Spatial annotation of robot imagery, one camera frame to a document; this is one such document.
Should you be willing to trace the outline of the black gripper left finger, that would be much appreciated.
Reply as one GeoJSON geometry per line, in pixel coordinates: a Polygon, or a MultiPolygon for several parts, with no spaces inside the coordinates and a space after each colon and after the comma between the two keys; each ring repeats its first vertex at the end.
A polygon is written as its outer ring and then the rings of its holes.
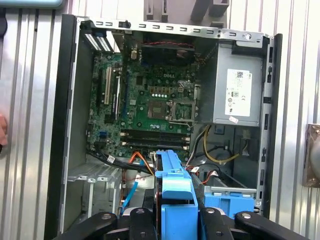
{"type": "Polygon", "coordinates": [[[141,207],[125,210],[123,216],[99,212],[68,231],[57,240],[155,240],[154,190],[146,189],[141,207]]]}

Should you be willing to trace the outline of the person's hand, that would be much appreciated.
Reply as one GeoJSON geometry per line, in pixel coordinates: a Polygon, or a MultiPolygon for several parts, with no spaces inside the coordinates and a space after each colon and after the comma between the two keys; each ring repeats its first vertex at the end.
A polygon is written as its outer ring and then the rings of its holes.
{"type": "Polygon", "coordinates": [[[0,114],[0,145],[6,146],[8,144],[8,135],[7,135],[7,120],[3,114],[0,114]]]}

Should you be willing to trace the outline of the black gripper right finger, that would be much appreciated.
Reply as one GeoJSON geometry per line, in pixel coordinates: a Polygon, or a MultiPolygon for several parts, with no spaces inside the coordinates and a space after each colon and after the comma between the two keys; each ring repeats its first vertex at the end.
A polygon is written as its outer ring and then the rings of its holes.
{"type": "Polygon", "coordinates": [[[202,240],[306,240],[302,236],[259,214],[250,211],[237,213],[234,219],[219,208],[204,206],[204,185],[191,173],[199,204],[198,230],[202,240]]]}

